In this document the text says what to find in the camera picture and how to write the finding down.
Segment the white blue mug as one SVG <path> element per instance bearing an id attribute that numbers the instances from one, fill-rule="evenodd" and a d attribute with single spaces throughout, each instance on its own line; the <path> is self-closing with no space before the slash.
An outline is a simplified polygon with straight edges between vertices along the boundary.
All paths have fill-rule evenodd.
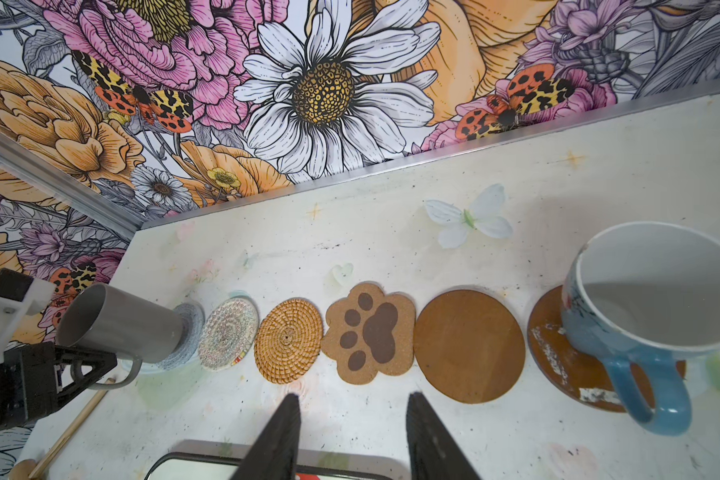
<path id="1" fill-rule="evenodd" d="M 720 350 L 720 242 L 669 223 L 610 227 L 575 257 L 561 320 L 572 347 L 604 366 L 636 423 L 681 435 L 692 407 L 677 364 Z"/>

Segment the grey mug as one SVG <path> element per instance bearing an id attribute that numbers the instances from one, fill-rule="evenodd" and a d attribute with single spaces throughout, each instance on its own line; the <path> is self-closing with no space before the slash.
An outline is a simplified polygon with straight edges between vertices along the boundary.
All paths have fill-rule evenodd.
<path id="1" fill-rule="evenodd" d="M 113 354 L 131 362 L 118 383 L 95 383 L 93 390 L 122 388 L 135 380 L 143 363 L 166 359 L 178 346 L 182 320 L 173 310 L 108 284 L 87 287 L 72 301 L 56 333 L 57 344 Z"/>

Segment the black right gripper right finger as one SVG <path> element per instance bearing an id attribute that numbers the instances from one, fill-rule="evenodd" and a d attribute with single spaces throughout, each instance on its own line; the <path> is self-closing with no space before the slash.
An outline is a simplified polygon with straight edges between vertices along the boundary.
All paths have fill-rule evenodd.
<path id="1" fill-rule="evenodd" d="M 421 392 L 409 396 L 406 434 L 412 479 L 480 479 Z"/>

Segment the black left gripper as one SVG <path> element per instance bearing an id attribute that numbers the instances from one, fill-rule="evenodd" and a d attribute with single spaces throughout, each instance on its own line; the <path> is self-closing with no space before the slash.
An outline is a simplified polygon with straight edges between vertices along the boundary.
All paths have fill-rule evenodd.
<path id="1" fill-rule="evenodd" d="M 0 269 L 0 431 L 66 406 L 117 366 L 113 353 L 41 342 L 9 348 L 24 317 L 50 304 L 51 283 Z"/>

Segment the brown paw shaped coaster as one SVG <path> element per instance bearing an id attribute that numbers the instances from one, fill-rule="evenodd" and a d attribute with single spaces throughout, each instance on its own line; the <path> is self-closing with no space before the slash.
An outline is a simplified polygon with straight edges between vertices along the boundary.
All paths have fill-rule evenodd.
<path id="1" fill-rule="evenodd" d="M 329 306 L 321 350 L 337 363 L 340 378 L 352 385 L 368 384 L 379 373 L 403 375 L 414 361 L 416 318 L 407 295 L 359 283 Z"/>

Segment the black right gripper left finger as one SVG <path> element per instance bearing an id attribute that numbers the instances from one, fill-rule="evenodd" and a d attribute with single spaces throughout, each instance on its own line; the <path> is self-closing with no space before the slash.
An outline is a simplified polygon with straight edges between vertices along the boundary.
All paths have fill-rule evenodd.
<path id="1" fill-rule="evenodd" d="M 300 429 L 299 398 L 291 393 L 279 404 L 231 479 L 295 479 Z"/>

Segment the multicolour woven coaster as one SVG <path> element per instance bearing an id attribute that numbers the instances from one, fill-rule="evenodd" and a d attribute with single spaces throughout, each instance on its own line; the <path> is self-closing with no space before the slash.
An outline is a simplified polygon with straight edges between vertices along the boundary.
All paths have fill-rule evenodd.
<path id="1" fill-rule="evenodd" d="M 233 297 L 216 307 L 208 317 L 197 353 L 209 371 L 221 371 L 239 363 L 254 344 L 259 314 L 248 297 Z"/>

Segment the glossy dark brown coaster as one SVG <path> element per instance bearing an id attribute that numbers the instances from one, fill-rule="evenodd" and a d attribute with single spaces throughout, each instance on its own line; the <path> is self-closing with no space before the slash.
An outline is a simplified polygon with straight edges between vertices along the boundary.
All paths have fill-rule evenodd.
<path id="1" fill-rule="evenodd" d="M 604 366 L 570 344 L 561 320 L 562 288 L 537 301 L 529 316 L 527 342 L 531 355 L 548 381 L 569 398 L 592 408 L 623 413 Z"/>

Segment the matte brown round coaster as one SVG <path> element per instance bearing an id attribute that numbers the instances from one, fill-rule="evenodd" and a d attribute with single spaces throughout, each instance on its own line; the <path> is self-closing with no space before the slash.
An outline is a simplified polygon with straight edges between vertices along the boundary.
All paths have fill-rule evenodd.
<path id="1" fill-rule="evenodd" d="M 427 381 L 465 404 L 506 394 L 525 363 L 525 341 L 515 317 L 499 300 L 471 289 L 432 299 L 416 321 L 413 346 Z"/>

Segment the grey blue woven coaster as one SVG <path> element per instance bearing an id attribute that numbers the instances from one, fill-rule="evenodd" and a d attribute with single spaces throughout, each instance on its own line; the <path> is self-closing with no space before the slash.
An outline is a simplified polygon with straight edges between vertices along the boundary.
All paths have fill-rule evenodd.
<path id="1" fill-rule="evenodd" d="M 179 368 L 197 358 L 197 349 L 205 326 L 203 307 L 190 300 L 177 305 L 173 311 L 182 320 L 183 333 L 177 348 L 164 360 L 157 363 L 143 363 L 142 375 L 159 374 Z"/>

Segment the tan wicker coaster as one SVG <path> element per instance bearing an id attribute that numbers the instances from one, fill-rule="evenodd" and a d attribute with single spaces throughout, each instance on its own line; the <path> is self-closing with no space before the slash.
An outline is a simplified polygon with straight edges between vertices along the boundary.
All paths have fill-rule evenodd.
<path id="1" fill-rule="evenodd" d="M 273 384 L 289 384 L 305 375 L 321 351 L 322 316 L 303 298 L 288 299 L 262 321 L 254 344 L 261 375 Z"/>

